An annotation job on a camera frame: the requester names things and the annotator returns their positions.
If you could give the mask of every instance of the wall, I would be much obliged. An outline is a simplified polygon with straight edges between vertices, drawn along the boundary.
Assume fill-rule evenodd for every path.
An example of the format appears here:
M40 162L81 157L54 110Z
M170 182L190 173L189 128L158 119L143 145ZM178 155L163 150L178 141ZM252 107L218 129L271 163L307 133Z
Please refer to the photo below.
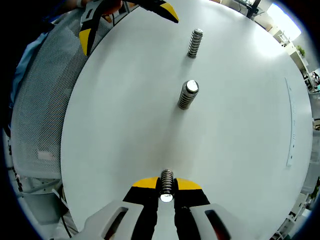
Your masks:
M276 4L281 9L284 10L284 12L295 22L295 24L301 30L301 35L298 36L292 42L295 46L300 45L305 50L305 59L309 64L307 66L309 72L312 72L312 71L320 68L319 56L317 54L317 51L314 48L313 42L312 42L311 38L309 37L309 33L305 29L304 25L300 22L300 20L292 12L287 10L287 8L283 4L281 4L279 2L277 2Z
M302 32L295 40L292 41L295 46L300 45L305 51L305 59L309 63L307 66L309 72L320 67L320 62L317 59L316 50L313 48L312 40L307 32Z
M316 70L314 70L316 74L318 74L320 76L320 68L317 68Z
M243 15L247 15L248 13L248 10L247 8L242 5L242 4L239 4L238 2L234 1L234 0L221 0L221 4L239 12L239 13L242 13ZM261 2L259 3L258 7L259 9L263 11L266 11L270 5L272 4L272 2L270 0L261 0ZM268 16L268 14L265 14L265 13L262 13L261 15L257 16L258 19L261 19L261 22L268 22L268 21L272 21L272 19Z

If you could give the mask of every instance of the gray mesh fabric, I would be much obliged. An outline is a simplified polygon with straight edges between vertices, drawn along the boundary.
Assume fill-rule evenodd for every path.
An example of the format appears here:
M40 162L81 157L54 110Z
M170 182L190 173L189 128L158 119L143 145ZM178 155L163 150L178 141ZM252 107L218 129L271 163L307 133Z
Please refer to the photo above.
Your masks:
M310 163L320 164L320 131L313 130Z
M48 34L29 63L16 96L12 122L12 158L18 174L58 179L60 144L71 92L88 57L79 41L83 10L70 12ZM94 49L111 25L101 19Z
M320 119L320 92L309 93L312 117Z

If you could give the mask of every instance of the person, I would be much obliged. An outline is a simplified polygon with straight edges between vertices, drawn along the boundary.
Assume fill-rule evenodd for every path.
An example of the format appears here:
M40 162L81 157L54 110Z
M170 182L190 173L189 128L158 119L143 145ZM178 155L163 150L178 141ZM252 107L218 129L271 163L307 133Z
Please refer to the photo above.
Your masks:
M3 36L5 66L2 75L0 93L1 125L10 136L8 124L11 120L10 92L16 67L28 44L35 41L41 33L47 33L54 27L52 19L76 8L84 8L92 0L32 0L5 3L2 9L14 10L6 16ZM110 15L122 7L122 0L108 0L109 7L104 14Z
M318 75L315 71L313 71L313 72L312 72L312 76L313 76L313 79L314 79L315 84L316 84L317 86L320 85L319 75Z

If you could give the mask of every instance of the desk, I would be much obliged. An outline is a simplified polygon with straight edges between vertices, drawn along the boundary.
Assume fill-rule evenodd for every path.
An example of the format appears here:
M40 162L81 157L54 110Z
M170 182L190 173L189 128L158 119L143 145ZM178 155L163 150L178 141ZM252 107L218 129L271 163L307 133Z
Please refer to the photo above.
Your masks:
M308 92L284 49L257 24L208 0L170 0L174 24L137 8L101 41L71 94L61 174L76 226L139 179L172 169L203 187L257 239L282 224L305 180L312 146ZM204 36L186 56L191 32ZM287 167L291 105L295 152ZM182 84L199 93L177 108ZM161 204L153 239L178 239L172 203Z

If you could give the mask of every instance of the cable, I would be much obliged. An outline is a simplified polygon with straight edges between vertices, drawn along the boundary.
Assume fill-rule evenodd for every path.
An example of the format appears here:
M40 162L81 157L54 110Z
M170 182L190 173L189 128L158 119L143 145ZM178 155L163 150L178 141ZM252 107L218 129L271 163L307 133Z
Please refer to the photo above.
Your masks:
M66 232L67 232L68 235L69 235L69 238L72 238L72 236L71 236L71 234L70 234L70 232L69 232L69 229L68 229L68 227L67 227L67 225L66 225L64 216L62 216L62 214L61 214L61 219L62 219L62 223L63 223L63 225L64 225L64 228L65 228Z
M241 5L240 5L240 2L238 2L238 4L239 4L239 8L240 8L240 10L238 11L238 13L240 13L241 10L242 10L242 8L241 8Z
M112 24L115 26L115 15L112 13Z
M259 16L259 15L264 14L264 13L265 13L265 11L260 12L260 13L259 13L259 14L257 14L256 16Z

